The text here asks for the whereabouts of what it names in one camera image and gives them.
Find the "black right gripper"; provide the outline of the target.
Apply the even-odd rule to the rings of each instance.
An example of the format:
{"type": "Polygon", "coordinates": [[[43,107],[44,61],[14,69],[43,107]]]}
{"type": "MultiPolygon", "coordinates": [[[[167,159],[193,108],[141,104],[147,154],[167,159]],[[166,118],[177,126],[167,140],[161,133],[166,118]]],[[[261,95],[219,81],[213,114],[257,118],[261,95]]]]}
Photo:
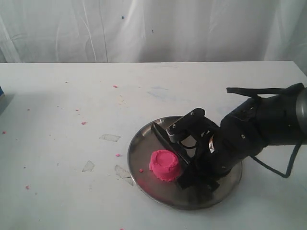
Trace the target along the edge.
{"type": "Polygon", "coordinates": [[[247,156],[258,155],[271,143],[269,131],[270,98],[249,98],[227,114],[218,126],[208,118],[189,125],[187,137],[195,139],[194,163],[190,163],[177,178],[181,189],[204,186],[210,192],[220,187],[217,178],[223,177],[247,156]]]}

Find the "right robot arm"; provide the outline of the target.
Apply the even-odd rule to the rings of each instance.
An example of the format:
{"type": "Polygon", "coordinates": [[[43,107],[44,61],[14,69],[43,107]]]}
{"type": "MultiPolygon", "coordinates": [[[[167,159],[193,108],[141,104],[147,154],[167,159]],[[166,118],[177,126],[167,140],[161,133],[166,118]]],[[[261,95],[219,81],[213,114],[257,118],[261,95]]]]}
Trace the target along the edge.
{"type": "Polygon", "coordinates": [[[247,100],[227,114],[219,125],[196,108],[177,122],[185,135],[196,140],[195,154],[178,178],[183,189],[204,183],[211,190],[232,168],[257,155],[267,146],[293,145],[285,172],[292,172],[300,147],[307,142],[307,90],[298,83],[288,88],[228,88],[228,93],[247,100]]]}

